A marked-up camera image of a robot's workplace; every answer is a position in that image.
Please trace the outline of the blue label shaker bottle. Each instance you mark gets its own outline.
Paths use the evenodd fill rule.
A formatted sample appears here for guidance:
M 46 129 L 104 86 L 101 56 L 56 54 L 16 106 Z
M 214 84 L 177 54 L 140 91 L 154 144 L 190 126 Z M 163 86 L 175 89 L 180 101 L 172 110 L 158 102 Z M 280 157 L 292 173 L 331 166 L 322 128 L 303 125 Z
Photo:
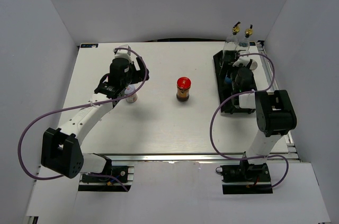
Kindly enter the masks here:
M 229 77 L 225 77 L 224 82 L 225 82 L 225 84 L 230 85 L 232 83 L 232 80 Z

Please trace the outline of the small jar white lid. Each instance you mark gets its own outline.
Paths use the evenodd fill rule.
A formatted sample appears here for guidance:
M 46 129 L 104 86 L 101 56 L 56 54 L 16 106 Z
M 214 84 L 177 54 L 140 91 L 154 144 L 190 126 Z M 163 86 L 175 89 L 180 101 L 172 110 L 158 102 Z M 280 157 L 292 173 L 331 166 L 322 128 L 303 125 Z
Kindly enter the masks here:
M 137 93 L 135 91 L 136 91 L 136 88 L 132 84 L 126 87 L 124 94 L 125 94 L 125 97 L 126 97 L 125 100 L 128 103 L 134 103 L 137 100 L 138 96 L 137 96 Z

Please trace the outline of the silver lid white shaker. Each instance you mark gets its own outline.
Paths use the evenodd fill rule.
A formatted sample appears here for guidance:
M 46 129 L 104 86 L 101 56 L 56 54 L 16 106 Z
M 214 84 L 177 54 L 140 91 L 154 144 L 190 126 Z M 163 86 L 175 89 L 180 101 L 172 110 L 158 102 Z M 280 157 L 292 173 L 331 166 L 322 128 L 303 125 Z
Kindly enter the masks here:
M 247 64 L 247 68 L 250 70 L 255 70 L 258 67 L 257 62 L 253 59 L 249 60 L 249 63 Z

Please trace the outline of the clear liquid glass cruet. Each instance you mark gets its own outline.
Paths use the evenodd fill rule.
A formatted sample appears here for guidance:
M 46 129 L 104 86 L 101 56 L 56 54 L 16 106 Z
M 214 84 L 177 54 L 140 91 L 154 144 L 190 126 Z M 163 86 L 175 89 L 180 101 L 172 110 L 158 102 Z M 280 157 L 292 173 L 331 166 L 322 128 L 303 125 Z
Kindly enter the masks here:
M 249 51 L 249 38 L 253 34 L 253 25 L 251 24 L 244 32 L 244 36 L 239 40 L 237 50 Z

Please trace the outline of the dark liquid glass cruet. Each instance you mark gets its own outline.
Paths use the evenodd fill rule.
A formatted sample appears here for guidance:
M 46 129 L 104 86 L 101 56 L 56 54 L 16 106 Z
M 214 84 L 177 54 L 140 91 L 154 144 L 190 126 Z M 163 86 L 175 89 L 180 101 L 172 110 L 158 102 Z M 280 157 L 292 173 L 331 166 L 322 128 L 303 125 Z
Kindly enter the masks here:
M 238 21 L 232 28 L 231 35 L 226 38 L 223 50 L 222 50 L 222 58 L 224 58 L 227 51 L 233 51 L 236 49 L 238 45 L 238 37 L 237 34 L 240 31 L 240 21 Z

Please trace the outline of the red lid sauce jar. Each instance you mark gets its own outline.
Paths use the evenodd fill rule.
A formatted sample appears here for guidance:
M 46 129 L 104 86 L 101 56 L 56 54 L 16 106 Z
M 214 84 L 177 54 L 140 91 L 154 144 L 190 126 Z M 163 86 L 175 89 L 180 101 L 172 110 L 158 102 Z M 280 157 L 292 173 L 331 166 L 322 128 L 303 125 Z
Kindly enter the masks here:
M 180 77 L 177 82 L 177 93 L 176 97 L 180 102 L 185 102 L 189 99 L 191 80 L 188 77 Z

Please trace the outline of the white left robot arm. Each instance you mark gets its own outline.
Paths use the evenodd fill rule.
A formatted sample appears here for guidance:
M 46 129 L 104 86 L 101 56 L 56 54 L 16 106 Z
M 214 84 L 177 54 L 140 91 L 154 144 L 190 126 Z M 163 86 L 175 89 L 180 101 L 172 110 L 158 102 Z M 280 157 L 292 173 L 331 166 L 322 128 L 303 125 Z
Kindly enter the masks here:
M 84 154 L 81 145 L 94 126 L 122 100 L 127 86 L 149 79 L 142 58 L 137 57 L 136 61 L 139 68 L 127 57 L 114 58 L 109 73 L 101 78 L 88 105 L 57 129 L 44 132 L 42 166 L 67 178 L 79 173 L 94 173 L 100 181 L 111 177 L 111 160 L 99 154 Z

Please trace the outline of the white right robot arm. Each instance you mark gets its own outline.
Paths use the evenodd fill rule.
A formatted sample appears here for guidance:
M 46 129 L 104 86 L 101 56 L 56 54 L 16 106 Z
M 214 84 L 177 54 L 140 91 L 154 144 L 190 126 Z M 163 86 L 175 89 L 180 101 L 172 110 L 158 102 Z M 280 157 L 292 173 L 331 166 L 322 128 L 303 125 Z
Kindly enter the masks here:
M 297 117 L 286 90 L 251 91 L 238 97 L 239 107 L 254 109 L 258 132 L 244 157 L 248 161 L 240 166 L 240 177 L 251 181 L 258 175 L 256 165 L 266 163 L 275 144 L 297 125 Z

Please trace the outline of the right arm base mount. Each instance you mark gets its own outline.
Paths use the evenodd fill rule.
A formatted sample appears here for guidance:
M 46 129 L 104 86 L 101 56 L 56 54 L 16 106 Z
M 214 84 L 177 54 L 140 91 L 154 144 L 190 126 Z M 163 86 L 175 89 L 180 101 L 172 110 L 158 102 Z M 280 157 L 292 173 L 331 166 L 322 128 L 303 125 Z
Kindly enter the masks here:
M 222 192 L 225 195 L 273 193 L 266 163 L 254 165 L 242 160 L 237 165 L 219 166 L 216 173 L 222 176 Z

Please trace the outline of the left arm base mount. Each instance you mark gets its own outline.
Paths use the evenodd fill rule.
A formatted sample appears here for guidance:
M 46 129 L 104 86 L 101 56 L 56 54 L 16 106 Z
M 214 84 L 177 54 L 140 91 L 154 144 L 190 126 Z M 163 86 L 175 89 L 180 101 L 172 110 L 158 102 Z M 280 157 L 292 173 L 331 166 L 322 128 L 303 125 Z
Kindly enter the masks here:
M 133 166 L 111 166 L 108 171 L 98 175 L 81 175 L 80 192 L 128 192 L 132 186 Z

